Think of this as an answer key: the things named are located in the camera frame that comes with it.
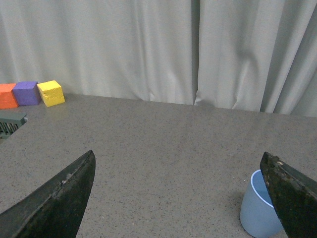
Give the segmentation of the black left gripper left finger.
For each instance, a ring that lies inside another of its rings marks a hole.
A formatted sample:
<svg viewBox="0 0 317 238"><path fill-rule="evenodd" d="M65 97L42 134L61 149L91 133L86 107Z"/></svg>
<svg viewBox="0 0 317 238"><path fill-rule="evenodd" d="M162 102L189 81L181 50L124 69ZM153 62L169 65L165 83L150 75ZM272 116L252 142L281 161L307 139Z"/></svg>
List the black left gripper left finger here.
<svg viewBox="0 0 317 238"><path fill-rule="evenodd" d="M74 238L91 194L96 170L87 151L0 215L2 238Z"/></svg>

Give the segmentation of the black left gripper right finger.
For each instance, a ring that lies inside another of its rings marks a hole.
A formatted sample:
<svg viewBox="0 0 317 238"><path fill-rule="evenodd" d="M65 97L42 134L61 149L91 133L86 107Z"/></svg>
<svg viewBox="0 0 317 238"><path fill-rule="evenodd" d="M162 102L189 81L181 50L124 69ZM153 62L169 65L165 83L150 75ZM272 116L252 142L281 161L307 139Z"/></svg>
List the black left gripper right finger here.
<svg viewBox="0 0 317 238"><path fill-rule="evenodd" d="M317 182L268 152L260 162L264 183L289 238L317 236Z"/></svg>

